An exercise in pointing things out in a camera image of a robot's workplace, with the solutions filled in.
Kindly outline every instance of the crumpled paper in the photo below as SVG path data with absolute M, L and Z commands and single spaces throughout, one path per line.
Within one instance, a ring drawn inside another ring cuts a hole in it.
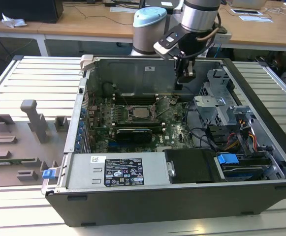
M 3 19 L 2 19 L 2 23 L 8 27 L 11 27 L 11 28 L 14 28 L 14 27 L 19 27 L 19 26 L 26 26 L 27 24 L 25 23 L 25 20 L 23 19 L 12 19 L 12 18 L 9 18 L 7 16 L 5 16 L 3 13 L 2 13 L 2 16 L 3 16 Z

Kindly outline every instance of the motherboard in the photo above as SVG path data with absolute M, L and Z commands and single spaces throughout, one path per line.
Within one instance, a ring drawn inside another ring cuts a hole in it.
M 92 153 L 194 147 L 184 122 L 187 103 L 179 99 L 90 98 L 88 126 Z

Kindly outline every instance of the power supply label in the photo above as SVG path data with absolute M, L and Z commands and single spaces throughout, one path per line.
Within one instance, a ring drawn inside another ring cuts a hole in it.
M 104 185 L 107 187 L 144 185 L 142 159 L 106 159 Z

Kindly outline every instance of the desk leg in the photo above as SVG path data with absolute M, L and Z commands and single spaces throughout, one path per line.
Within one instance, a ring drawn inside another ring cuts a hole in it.
M 82 42 L 81 42 L 81 41 L 77 41 L 77 43 L 78 43 L 78 51 L 79 51 L 80 53 L 83 53 L 83 52 L 84 52 L 84 49 L 83 49 Z
M 45 36 L 43 34 L 37 35 L 36 41 L 38 43 L 41 56 L 42 57 L 48 57 L 49 56 L 49 50 L 45 44 Z

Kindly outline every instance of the blue drive latch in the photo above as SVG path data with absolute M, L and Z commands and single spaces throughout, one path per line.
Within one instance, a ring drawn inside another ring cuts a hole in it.
M 55 179 L 59 177 L 60 167 L 52 167 L 43 171 L 42 178 L 43 179 Z
M 222 153 L 217 157 L 217 159 L 220 164 L 239 164 L 236 154 Z

